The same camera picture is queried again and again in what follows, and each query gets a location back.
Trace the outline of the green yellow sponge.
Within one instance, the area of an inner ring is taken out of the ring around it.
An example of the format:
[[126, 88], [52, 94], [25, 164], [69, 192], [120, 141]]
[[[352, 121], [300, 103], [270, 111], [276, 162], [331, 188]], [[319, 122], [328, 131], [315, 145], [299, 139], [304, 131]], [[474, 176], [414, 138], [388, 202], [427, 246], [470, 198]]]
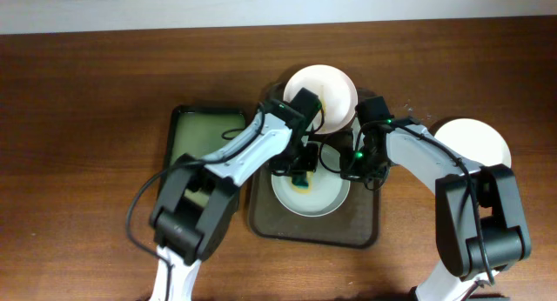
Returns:
[[292, 174], [292, 187], [298, 191], [308, 191], [312, 187], [312, 173], [310, 171]]

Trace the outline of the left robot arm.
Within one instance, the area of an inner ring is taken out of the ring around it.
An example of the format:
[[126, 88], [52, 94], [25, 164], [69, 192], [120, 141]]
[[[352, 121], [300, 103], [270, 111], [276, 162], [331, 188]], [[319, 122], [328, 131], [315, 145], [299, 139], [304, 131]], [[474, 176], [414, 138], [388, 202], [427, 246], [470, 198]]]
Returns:
[[264, 101], [239, 135], [201, 158], [185, 153], [171, 164], [149, 217], [157, 245], [154, 300], [189, 300], [202, 262], [222, 242], [238, 193], [267, 165], [276, 176], [307, 187], [317, 169], [318, 147], [304, 144], [313, 119], [322, 113], [319, 97], [301, 89], [291, 101]]

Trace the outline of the white plate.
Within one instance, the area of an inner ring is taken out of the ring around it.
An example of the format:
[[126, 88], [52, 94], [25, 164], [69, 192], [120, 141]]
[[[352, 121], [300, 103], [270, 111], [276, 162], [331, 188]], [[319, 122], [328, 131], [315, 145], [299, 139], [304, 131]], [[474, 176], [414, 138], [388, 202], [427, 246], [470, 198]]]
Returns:
[[491, 125], [471, 118], [456, 118], [443, 123], [434, 137], [462, 157], [485, 166], [512, 166], [510, 148]]

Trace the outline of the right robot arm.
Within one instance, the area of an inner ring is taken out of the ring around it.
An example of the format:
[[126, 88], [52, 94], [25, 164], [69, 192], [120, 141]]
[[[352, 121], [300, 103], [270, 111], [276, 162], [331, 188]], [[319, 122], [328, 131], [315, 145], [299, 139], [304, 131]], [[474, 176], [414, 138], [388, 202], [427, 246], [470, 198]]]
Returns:
[[378, 191], [390, 169], [410, 171], [435, 196], [439, 262], [411, 300], [467, 300], [495, 276], [530, 257], [519, 187], [504, 164], [485, 166], [437, 140], [413, 117], [397, 119], [383, 97], [359, 102], [360, 129], [341, 155], [340, 176]]

